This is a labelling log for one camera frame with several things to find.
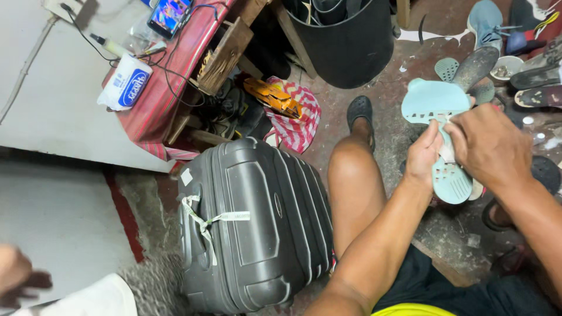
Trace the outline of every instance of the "white cloth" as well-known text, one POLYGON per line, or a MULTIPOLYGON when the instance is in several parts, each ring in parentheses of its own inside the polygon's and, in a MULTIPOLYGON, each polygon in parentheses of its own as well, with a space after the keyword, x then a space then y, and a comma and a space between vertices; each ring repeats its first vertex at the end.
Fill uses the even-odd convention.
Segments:
POLYGON ((17 310, 14 316, 137 316, 131 289, 115 273, 46 307, 17 310))

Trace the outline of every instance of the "white tissue pack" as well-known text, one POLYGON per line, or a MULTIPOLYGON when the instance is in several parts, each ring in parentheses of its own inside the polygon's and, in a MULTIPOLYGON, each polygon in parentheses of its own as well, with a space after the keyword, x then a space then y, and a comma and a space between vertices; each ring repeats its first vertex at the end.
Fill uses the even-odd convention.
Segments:
POLYGON ((152 68, 144 62, 123 54, 115 73, 98 97, 98 104, 115 111, 130 110, 152 74, 152 68))

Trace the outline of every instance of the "black plastic bin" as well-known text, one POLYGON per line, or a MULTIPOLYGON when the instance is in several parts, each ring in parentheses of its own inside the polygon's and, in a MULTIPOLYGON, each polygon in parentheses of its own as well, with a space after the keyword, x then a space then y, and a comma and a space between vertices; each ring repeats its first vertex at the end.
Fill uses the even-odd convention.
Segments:
POLYGON ((288 11, 316 72, 342 89, 357 88, 381 72, 394 50, 388 0, 371 0, 337 24, 309 25, 288 11))

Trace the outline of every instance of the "leg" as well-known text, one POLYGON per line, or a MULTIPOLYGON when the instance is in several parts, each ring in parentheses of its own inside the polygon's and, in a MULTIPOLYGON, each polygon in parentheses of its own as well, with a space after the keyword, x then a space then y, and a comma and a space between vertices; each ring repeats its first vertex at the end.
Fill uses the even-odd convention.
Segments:
POLYGON ((353 122, 352 133, 334 148, 328 166, 334 249, 341 258, 347 246, 386 204, 380 170, 370 147, 371 126, 365 118, 353 122))

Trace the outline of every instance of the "dirty floor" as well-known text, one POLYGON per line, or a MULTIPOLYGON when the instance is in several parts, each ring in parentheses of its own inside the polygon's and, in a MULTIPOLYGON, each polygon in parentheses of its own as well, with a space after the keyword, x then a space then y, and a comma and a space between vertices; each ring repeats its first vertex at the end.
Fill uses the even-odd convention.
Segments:
MULTIPOLYGON (((494 2, 504 16, 504 25, 507 25, 511 0, 494 2)), ((415 0, 411 5, 411 23, 408 29, 417 30, 422 17, 427 14, 424 31, 440 35, 460 34, 466 29, 466 18, 475 3, 476 0, 415 0)), ((402 118, 400 111, 408 82, 414 78, 440 80, 433 69, 438 60, 453 57, 462 61, 473 48, 472 33, 462 37, 460 42, 455 39, 437 38, 425 40, 424 44, 420 45, 419 42, 397 40, 387 67, 370 83, 350 90, 332 87, 319 77, 311 80, 306 73, 293 68, 289 80, 309 87, 322 108, 316 136, 302 158, 315 166, 324 183, 327 183, 329 155, 336 143, 348 135, 347 105, 358 95, 368 96, 374 107, 377 142, 375 158, 383 174, 387 195, 390 196, 400 181, 399 166, 406 158, 406 150, 412 143, 411 135, 415 133, 411 125, 402 118)), ((513 107, 511 98, 506 99, 509 103, 506 105, 506 111, 511 111, 516 119, 522 119, 527 115, 535 118, 535 124, 524 127, 526 132, 544 132, 547 139, 561 134, 559 137, 562 142, 562 128, 556 130, 562 127, 562 124, 557 123, 562 121, 562 112, 548 114, 521 112, 513 107)), ((536 154, 548 156, 555 163, 559 163, 562 155, 556 145, 550 150, 545 149, 544 144, 536 146, 536 154)), ((142 212, 154 212, 154 208, 158 208, 157 215, 151 215, 148 220, 139 222, 141 243, 148 247, 150 252, 158 253, 159 249, 171 245, 171 241, 177 236, 176 227, 169 220, 170 216, 175 215, 177 186, 167 175, 158 175, 156 180, 149 174, 139 177, 131 180, 117 176, 116 179, 121 184, 121 193, 130 204, 133 202, 132 209, 135 216, 142 212), (139 181, 144 181, 148 187, 135 187, 137 186, 135 183, 139 181), (158 192, 160 201, 151 201, 150 205, 144 204, 136 193, 142 189, 158 192)), ((457 273, 462 280, 459 284, 467 285, 485 279, 491 263, 515 244, 523 241, 514 231, 496 233, 484 226, 481 213, 491 198, 491 194, 486 193, 483 198, 460 206, 437 206, 429 209, 416 231, 415 245, 427 254, 431 254, 434 263, 439 262, 443 269, 457 273)), ((309 286, 297 295, 292 307, 276 306, 257 314, 300 315, 326 282, 327 279, 324 278, 309 286)))

